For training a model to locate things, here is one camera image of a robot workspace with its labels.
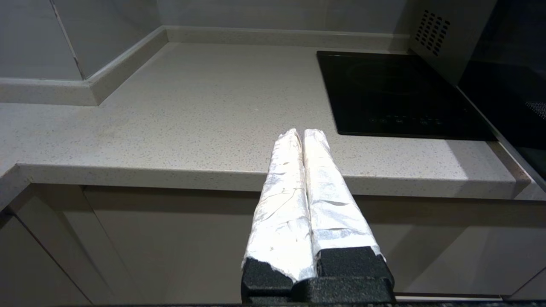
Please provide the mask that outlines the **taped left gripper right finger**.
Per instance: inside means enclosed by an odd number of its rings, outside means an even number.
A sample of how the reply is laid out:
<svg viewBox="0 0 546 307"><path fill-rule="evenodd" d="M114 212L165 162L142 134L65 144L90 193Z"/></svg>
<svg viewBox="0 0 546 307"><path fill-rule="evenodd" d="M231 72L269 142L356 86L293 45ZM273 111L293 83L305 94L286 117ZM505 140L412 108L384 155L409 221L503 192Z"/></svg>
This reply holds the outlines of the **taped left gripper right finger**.
<svg viewBox="0 0 546 307"><path fill-rule="evenodd" d="M313 278L367 277L392 282L380 246L333 160L325 133L305 130L303 148Z"/></svg>

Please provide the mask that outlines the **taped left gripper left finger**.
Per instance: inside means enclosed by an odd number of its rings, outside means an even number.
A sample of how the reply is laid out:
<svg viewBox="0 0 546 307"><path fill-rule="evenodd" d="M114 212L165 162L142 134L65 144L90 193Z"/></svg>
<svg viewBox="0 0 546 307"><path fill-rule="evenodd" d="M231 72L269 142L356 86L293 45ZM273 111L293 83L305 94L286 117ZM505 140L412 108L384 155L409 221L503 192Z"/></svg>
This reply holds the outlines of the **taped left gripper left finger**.
<svg viewBox="0 0 546 307"><path fill-rule="evenodd" d="M316 277L303 149L297 130L274 143L241 265L242 295L290 295Z"/></svg>

